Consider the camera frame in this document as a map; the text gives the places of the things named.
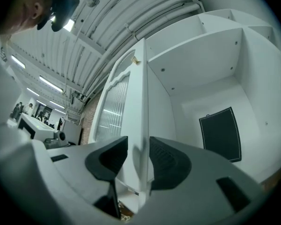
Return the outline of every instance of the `fluorescent light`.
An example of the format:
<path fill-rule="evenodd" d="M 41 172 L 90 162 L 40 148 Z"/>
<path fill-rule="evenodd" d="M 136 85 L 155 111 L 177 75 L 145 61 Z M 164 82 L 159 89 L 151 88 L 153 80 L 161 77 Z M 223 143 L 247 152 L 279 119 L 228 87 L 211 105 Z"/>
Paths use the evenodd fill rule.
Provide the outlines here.
<path fill-rule="evenodd" d="M 47 81 L 46 79 L 44 79 L 43 77 L 39 77 L 40 80 L 42 80 L 43 82 L 45 82 L 46 84 L 48 84 L 49 86 L 55 88 L 57 91 L 59 92 L 63 92 L 63 90 L 57 86 L 55 86 L 54 84 L 52 84 L 51 82 Z"/>
<path fill-rule="evenodd" d="M 115 112 L 108 111 L 108 110 L 106 110 L 106 109 L 104 109 L 103 111 L 108 112 L 108 113 L 112 113 L 112 114 L 117 115 L 117 116 L 121 116 L 120 114 L 117 114 L 117 113 L 115 113 Z"/>
<path fill-rule="evenodd" d="M 66 24 L 66 26 L 64 26 L 64 29 L 66 29 L 70 32 L 72 30 L 74 24 L 75 24 L 75 22 L 70 19 L 69 22 Z"/>
<path fill-rule="evenodd" d="M 60 111 L 60 110 L 57 110 L 56 108 L 55 108 L 55 110 L 58 111 L 58 112 L 60 112 L 60 113 L 66 114 L 65 112 L 62 112 L 62 111 Z"/>
<path fill-rule="evenodd" d="M 42 103 L 42 102 L 40 102 L 40 101 L 38 101 L 38 100 L 37 100 L 37 102 L 40 103 L 40 104 L 43 104 L 44 106 L 47 106 L 45 103 Z"/>
<path fill-rule="evenodd" d="M 14 55 L 11 55 L 12 60 L 14 60 L 17 64 L 19 64 L 22 68 L 26 68 L 26 66 L 24 65 L 24 63 L 22 63 L 21 61 L 19 61 Z"/>
<path fill-rule="evenodd" d="M 61 107 L 61 108 L 65 109 L 65 107 L 60 106 L 60 105 L 58 105 L 57 103 L 54 103 L 54 102 L 52 102 L 52 101 L 50 101 L 50 103 L 53 103 L 53 104 L 55 104 L 56 106 L 58 106 L 58 107 Z"/>
<path fill-rule="evenodd" d="M 111 126 L 114 126 L 114 127 L 117 127 L 117 128 L 120 128 L 119 126 L 116 126 L 116 125 L 113 125 L 113 124 L 110 124 Z"/>
<path fill-rule="evenodd" d="M 31 89 L 27 88 L 27 90 L 34 93 L 35 95 L 37 95 L 39 97 L 39 95 L 36 92 L 32 91 Z"/>
<path fill-rule="evenodd" d="M 50 20 L 54 22 L 55 21 L 55 17 L 51 18 Z M 72 19 L 70 19 L 67 22 L 66 26 L 64 26 L 64 29 L 66 29 L 66 30 L 68 30 L 70 32 L 72 30 L 74 24 L 75 24 L 75 22 Z"/>

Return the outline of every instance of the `person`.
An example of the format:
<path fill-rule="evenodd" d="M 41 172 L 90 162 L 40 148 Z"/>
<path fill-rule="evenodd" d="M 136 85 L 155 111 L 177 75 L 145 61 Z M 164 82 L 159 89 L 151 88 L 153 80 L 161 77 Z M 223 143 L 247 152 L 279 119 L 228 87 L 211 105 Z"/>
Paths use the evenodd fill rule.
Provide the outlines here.
<path fill-rule="evenodd" d="M 4 0 L 0 9 L 0 35 L 12 35 L 33 28 L 42 29 L 53 16 L 54 31 L 60 30 L 79 0 Z"/>
<path fill-rule="evenodd" d="M 21 107 L 22 107 L 22 102 L 19 102 L 16 104 L 13 113 L 12 113 L 12 118 L 17 120 L 17 118 L 19 117 L 20 111 L 21 111 Z"/>
<path fill-rule="evenodd" d="M 41 122 L 43 122 L 43 112 L 42 111 L 40 111 L 39 112 L 39 115 L 37 116 L 37 120 L 40 120 Z"/>
<path fill-rule="evenodd" d="M 29 103 L 29 104 L 26 104 L 24 106 L 24 109 L 23 109 L 23 112 L 29 116 L 31 116 L 32 114 L 32 107 L 33 107 L 33 104 L 32 103 Z"/>

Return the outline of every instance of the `shelf panel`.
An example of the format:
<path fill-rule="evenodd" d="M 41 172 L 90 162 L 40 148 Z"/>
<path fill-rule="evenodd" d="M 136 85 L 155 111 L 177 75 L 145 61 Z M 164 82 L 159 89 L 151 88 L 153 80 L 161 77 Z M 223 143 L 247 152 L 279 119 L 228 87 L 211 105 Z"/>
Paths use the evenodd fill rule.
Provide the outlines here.
<path fill-rule="evenodd" d="M 233 20 L 228 20 L 219 16 L 200 14 L 198 17 L 200 18 L 206 33 L 242 27 L 241 24 Z"/>
<path fill-rule="evenodd" d="M 246 26 L 251 26 L 251 25 L 270 26 L 270 24 L 255 16 L 234 9 L 216 10 L 216 11 L 207 12 L 205 14 L 230 19 L 232 21 L 238 22 Z"/>
<path fill-rule="evenodd" d="M 204 34 L 202 22 L 198 16 L 192 16 L 168 26 L 146 39 L 147 59 L 182 43 Z"/>
<path fill-rule="evenodd" d="M 148 64 L 172 96 L 233 75 L 241 39 L 241 28 L 205 34 L 166 50 Z"/>

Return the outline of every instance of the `ceiling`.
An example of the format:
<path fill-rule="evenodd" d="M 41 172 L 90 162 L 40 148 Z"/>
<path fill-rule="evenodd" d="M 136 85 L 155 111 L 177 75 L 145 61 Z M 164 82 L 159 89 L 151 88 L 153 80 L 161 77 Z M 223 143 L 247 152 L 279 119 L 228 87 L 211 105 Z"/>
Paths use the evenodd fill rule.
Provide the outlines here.
<path fill-rule="evenodd" d="M 100 0 L 96 7 L 90 8 L 86 5 L 87 0 L 80 0 L 72 16 L 75 25 L 71 32 L 66 29 L 53 32 L 48 22 L 40 31 L 34 28 L 13 35 L 6 49 L 8 63 L 22 87 L 37 92 L 40 101 L 52 100 L 67 110 L 80 113 L 103 89 L 115 60 L 127 50 L 125 46 L 132 39 L 136 38 L 137 42 L 142 34 L 149 37 L 167 25 L 200 12 L 197 8 L 191 12 L 186 10 L 150 30 L 155 21 L 167 14 L 198 3 L 198 0 L 169 1 Z M 146 20 L 137 22 L 133 31 L 127 29 L 146 15 Z M 11 55 L 26 68 L 14 63 Z M 40 75 L 64 92 L 48 86 L 39 79 Z"/>

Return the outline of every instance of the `cap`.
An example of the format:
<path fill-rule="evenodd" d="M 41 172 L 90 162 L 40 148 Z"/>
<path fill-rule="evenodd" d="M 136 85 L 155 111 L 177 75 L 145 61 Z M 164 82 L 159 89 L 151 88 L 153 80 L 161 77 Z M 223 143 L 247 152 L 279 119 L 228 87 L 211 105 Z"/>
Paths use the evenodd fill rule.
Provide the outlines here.
<path fill-rule="evenodd" d="M 79 5 L 79 0 L 52 0 L 51 14 L 47 15 L 41 23 L 37 25 L 37 30 L 41 30 L 48 20 L 55 17 L 52 22 L 52 30 L 57 32 L 61 30 L 73 15 Z"/>

